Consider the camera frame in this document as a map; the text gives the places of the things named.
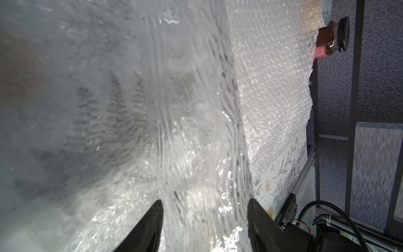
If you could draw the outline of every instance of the orange flower illustration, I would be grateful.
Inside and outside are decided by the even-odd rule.
[[[270,206],[267,210],[267,214],[270,216],[270,218],[273,218],[274,210],[272,206]]]

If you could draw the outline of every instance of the black lid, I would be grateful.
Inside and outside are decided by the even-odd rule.
[[[349,47],[350,38],[350,19],[349,17],[343,17],[339,21],[339,27],[337,28],[337,43],[339,44],[339,52],[347,50]]]

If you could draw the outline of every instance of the jar label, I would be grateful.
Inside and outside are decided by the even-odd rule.
[[[325,46],[319,46],[315,50],[315,58],[323,58],[326,57],[326,47]]]

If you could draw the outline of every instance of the glass jar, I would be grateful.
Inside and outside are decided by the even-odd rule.
[[[347,50],[350,37],[349,17],[343,17],[338,23],[330,21],[327,27],[319,29],[316,41],[315,58],[332,55],[335,51]]]

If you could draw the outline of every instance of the printed illustration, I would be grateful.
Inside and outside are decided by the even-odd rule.
[[[255,199],[272,219],[277,216],[294,188],[306,161],[306,132],[304,132],[286,147],[286,150],[253,184]]]

